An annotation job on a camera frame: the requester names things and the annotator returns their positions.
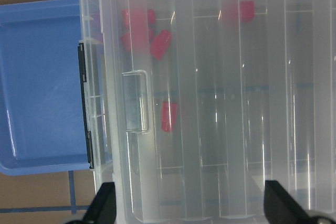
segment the clear plastic organizer box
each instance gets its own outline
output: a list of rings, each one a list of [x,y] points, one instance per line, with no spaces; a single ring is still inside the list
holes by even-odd
[[[336,0],[80,0],[96,186],[117,223],[336,212]]]

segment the plastic box lid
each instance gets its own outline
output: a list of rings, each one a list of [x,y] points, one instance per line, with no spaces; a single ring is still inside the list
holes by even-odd
[[[80,2],[117,223],[263,223],[265,179],[334,215],[336,0]]]
[[[87,169],[78,0],[0,6],[0,172]]]

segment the box handle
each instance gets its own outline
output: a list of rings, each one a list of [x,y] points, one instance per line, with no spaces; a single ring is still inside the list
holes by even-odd
[[[149,131],[147,76],[143,70],[125,72],[123,91],[126,130],[134,133]]]

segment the black hinge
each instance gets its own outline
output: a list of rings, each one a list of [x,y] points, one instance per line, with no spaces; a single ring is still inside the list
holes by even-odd
[[[86,82],[87,79],[86,79],[85,52],[84,52],[83,43],[79,43],[79,46],[78,46],[78,62],[79,62],[79,76],[80,76],[80,91],[82,95],[84,130],[85,130],[85,138],[86,138],[86,151],[88,154],[88,162],[90,163],[90,169],[93,169],[94,164],[93,164],[92,137],[91,137],[91,131],[88,131],[88,123],[87,123],[86,108],[85,108],[84,82]]]

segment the plastic latch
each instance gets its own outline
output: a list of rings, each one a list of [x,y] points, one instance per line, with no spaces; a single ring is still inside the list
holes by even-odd
[[[83,121],[84,121],[84,130],[85,130],[85,139],[86,139],[86,151],[88,155],[88,163],[90,163],[90,169],[93,169],[94,163],[93,163],[92,138],[91,138],[91,132],[88,130],[88,122],[87,122],[86,107],[85,107],[84,83],[87,82],[87,76],[86,76],[86,66],[85,66],[84,43],[79,43],[79,46],[78,46],[78,63],[79,63],[80,91],[81,91],[81,97],[82,97]]]
[[[126,72],[123,76],[126,130],[146,133],[149,130],[146,74],[142,70]]]

